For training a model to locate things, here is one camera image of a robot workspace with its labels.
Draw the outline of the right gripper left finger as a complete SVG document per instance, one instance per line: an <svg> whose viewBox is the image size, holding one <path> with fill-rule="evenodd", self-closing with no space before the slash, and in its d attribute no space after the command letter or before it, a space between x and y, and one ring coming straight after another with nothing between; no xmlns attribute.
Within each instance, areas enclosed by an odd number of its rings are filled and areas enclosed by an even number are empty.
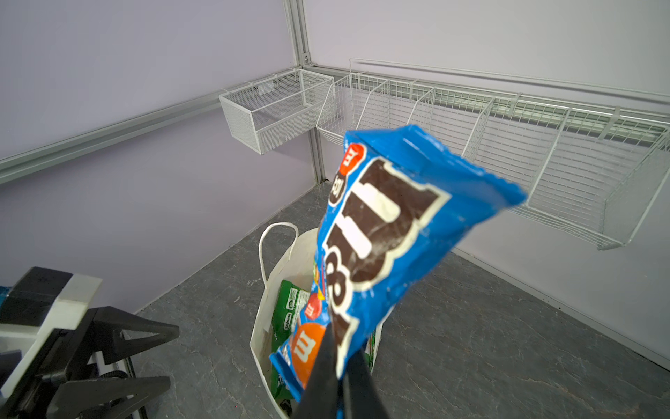
<svg viewBox="0 0 670 419"><path fill-rule="evenodd" d="M329 325L321 342L307 388L301 396L293 418L335 419L338 417L340 381L336 375L335 364L336 345L333 328Z"/></svg>

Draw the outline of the white floral paper bag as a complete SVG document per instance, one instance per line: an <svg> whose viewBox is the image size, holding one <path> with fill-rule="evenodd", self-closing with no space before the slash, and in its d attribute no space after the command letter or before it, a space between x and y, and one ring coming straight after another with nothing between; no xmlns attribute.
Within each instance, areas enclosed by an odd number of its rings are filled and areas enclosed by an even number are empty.
<svg viewBox="0 0 670 419"><path fill-rule="evenodd" d="M321 227L297 232L271 272L251 350L275 403L294 418L385 418L366 352L418 279L411 265L429 254L429 216L357 213L352 197Z"/></svg>

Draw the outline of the blue M&M's packet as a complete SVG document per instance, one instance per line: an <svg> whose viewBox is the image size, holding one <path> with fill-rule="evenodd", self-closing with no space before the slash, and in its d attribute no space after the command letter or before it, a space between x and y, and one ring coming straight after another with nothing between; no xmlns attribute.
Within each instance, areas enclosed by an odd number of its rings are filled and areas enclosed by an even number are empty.
<svg viewBox="0 0 670 419"><path fill-rule="evenodd" d="M516 183L476 166L418 126L345 134L319 226L311 289L271 354L291 396L305 391L327 329L342 375L408 288L469 231L522 204Z"/></svg>

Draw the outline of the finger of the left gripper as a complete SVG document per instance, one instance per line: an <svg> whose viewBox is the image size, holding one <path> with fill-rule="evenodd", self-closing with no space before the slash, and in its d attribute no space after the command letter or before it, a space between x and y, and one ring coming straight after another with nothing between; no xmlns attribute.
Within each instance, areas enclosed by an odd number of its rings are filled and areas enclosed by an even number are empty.
<svg viewBox="0 0 670 419"><path fill-rule="evenodd" d="M59 386L46 418L77 418L81 413L117 399L103 418L126 418L170 389L167 376L71 381Z"/></svg>
<svg viewBox="0 0 670 419"><path fill-rule="evenodd" d="M122 361L180 336L179 326L150 321L115 307L94 308L92 313L95 349L101 352L106 364Z"/></svg>

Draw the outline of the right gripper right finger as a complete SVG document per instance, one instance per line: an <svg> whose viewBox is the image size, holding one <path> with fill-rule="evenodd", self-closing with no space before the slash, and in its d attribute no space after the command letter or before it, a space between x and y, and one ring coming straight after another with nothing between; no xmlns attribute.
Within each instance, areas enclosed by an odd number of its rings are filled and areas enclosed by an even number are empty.
<svg viewBox="0 0 670 419"><path fill-rule="evenodd" d="M353 355L342 382L343 412L349 419L389 419L373 385L363 350Z"/></svg>

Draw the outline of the green Fox's spring tea bag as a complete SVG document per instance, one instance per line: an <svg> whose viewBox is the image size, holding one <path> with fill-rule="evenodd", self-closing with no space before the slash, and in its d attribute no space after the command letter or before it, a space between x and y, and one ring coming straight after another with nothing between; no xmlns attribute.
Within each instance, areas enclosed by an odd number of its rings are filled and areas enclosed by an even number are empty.
<svg viewBox="0 0 670 419"><path fill-rule="evenodd" d="M277 302L272 314L272 344L271 350L277 352L291 336L299 312L309 300L310 293L295 286L287 280L283 280L279 287ZM287 389L283 379L275 367L271 370L270 392L275 401L280 405L289 405L293 399L291 392Z"/></svg>

